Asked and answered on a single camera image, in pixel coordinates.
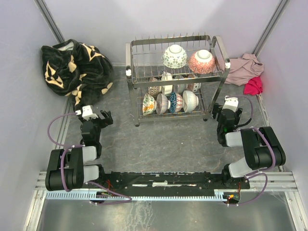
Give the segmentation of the plain white bowl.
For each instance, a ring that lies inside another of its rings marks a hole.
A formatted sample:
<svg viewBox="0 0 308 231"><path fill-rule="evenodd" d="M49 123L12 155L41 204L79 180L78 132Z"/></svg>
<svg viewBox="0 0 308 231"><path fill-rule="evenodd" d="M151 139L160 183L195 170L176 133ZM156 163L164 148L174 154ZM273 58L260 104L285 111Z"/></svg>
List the plain white bowl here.
<svg viewBox="0 0 308 231"><path fill-rule="evenodd" d="M182 95L184 106L183 110L185 113L192 112L199 104L199 98L192 91L185 90Z"/></svg>

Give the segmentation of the blue triangle patterned bowl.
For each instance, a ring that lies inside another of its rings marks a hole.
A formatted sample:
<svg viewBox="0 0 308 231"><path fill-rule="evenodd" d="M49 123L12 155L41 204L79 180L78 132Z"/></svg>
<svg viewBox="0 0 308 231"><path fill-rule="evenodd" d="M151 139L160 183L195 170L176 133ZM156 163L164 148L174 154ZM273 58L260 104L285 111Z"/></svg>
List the blue triangle patterned bowl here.
<svg viewBox="0 0 308 231"><path fill-rule="evenodd" d="M178 113L183 108L182 96L176 92L172 92L170 95L170 109L171 113Z"/></svg>

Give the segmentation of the yellow floral bowl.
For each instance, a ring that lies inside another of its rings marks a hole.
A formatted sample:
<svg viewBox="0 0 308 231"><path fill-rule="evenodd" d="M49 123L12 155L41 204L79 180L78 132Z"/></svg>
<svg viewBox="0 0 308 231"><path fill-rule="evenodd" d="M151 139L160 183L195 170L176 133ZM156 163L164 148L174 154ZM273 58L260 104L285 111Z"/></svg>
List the yellow floral bowl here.
<svg viewBox="0 0 308 231"><path fill-rule="evenodd" d="M145 94L142 102L142 115L147 116L156 110L156 100L150 94Z"/></svg>

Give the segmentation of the black leaf patterned bowl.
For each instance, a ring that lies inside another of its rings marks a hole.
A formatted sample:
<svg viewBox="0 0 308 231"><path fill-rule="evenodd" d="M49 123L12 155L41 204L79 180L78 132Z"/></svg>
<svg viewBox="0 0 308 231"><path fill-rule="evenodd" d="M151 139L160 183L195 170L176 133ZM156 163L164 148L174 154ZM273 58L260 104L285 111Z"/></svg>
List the black leaf patterned bowl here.
<svg viewBox="0 0 308 231"><path fill-rule="evenodd" d="M209 74L215 71L216 62L211 52L199 50L191 55L188 66L195 73Z"/></svg>

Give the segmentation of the stainless steel dish rack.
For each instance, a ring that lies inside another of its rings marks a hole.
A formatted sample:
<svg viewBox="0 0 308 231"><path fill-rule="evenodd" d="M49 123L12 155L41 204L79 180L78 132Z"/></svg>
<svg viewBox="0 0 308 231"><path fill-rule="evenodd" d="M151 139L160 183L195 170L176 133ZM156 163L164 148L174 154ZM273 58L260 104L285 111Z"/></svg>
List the stainless steel dish rack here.
<svg viewBox="0 0 308 231"><path fill-rule="evenodd" d="M171 45L180 45L191 56L201 49L210 51L215 59L215 70L208 74L197 74L196 78L188 78L193 71L185 65L179 69L164 66L162 55L164 50ZM202 118L207 121L221 92L230 71L230 59L225 44L220 36L185 35L166 38L135 39L125 44L126 80L131 101L131 110L134 125L138 127L141 122L160 120ZM209 103L205 102L205 93L198 90L198 106L189 113L180 111L157 115L143 115L142 101L149 87L167 86L190 83L218 82L213 97Z"/></svg>

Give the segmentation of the brown cross patterned bowl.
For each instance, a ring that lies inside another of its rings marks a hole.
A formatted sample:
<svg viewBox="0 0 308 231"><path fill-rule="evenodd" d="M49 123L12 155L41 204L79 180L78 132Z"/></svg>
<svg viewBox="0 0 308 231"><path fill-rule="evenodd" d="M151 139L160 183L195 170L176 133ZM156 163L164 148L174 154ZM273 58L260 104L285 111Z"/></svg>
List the brown cross patterned bowl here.
<svg viewBox="0 0 308 231"><path fill-rule="evenodd" d="M158 81L157 78L155 77L151 77L150 82L156 82ZM161 86L152 86L152 87L148 87L148 94L153 96L154 98L158 96L158 94L161 92L162 87Z"/></svg>

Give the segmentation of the red diamond patterned bowl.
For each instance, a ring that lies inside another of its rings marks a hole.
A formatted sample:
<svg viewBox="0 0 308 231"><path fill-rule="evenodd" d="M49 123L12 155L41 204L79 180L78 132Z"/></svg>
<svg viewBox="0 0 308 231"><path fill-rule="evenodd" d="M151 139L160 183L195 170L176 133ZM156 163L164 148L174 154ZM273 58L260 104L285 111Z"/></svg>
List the red diamond patterned bowl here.
<svg viewBox="0 0 308 231"><path fill-rule="evenodd" d="M183 47L173 44L166 48L162 55L162 63L171 69L179 69L187 64L187 52Z"/></svg>

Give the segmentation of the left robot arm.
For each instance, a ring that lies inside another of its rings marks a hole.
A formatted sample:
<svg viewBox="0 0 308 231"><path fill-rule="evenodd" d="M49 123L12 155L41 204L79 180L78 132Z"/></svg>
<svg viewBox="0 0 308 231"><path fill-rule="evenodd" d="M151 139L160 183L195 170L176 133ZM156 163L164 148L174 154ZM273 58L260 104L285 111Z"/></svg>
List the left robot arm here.
<svg viewBox="0 0 308 231"><path fill-rule="evenodd" d="M101 130L113 124L110 111L101 110L100 113L103 118L93 111L86 113L84 109L63 115L79 118L82 123L80 126L82 139L79 144L70 146L51 139L53 143L63 148L51 151L45 177L45 186L48 191L70 192L73 189L80 189L88 181L97 188L106 184L106 175L101 173L103 171L101 166L84 165L84 163L96 160L101 156Z"/></svg>

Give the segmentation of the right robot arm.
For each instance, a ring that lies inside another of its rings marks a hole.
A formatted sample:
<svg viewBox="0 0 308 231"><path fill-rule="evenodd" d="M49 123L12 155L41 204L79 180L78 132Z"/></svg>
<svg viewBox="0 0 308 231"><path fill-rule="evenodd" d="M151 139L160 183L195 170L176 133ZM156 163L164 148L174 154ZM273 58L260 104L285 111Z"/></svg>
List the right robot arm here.
<svg viewBox="0 0 308 231"><path fill-rule="evenodd" d="M247 122L240 124L242 112L237 102L228 101L223 105L215 103L212 109L212 117L218 122L218 143L223 147L242 147L244 151L243 158L222 170L221 184L226 188L234 187L238 178L249 179L286 162L285 152L272 127L244 128L252 121L253 111Z"/></svg>

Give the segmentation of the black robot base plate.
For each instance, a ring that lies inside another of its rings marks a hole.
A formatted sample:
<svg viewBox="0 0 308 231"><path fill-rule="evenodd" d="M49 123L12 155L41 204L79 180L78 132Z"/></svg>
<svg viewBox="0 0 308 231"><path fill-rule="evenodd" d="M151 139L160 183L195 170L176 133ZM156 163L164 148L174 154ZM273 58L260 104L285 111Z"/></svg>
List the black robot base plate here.
<svg viewBox="0 0 308 231"><path fill-rule="evenodd" d="M225 172L111 172L94 182L130 197L213 196L214 190L250 189L247 179Z"/></svg>

